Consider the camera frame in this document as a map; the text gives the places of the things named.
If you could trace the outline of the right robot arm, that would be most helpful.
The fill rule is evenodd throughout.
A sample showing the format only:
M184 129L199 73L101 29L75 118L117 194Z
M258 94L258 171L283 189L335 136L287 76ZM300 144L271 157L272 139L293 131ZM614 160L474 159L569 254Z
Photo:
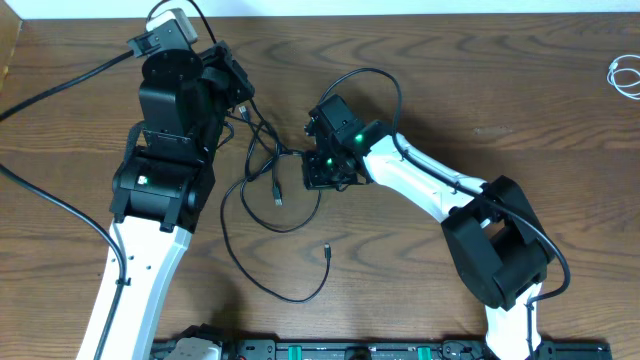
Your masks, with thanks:
M390 126L364 123L338 95L309 116L305 132L316 147L303 155L306 188L374 183L416 204L441 225L461 281L484 305L489 350L499 359L533 358L541 343L533 299L555 255L519 185L452 170Z

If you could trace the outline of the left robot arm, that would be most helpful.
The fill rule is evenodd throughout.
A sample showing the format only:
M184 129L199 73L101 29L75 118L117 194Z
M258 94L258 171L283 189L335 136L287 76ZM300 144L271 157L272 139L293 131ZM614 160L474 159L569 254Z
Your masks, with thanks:
M255 93L226 43L202 53L187 20L155 18L130 40L144 57L145 145L130 137L112 183L109 251L80 359L145 359L176 268L215 184L227 113Z

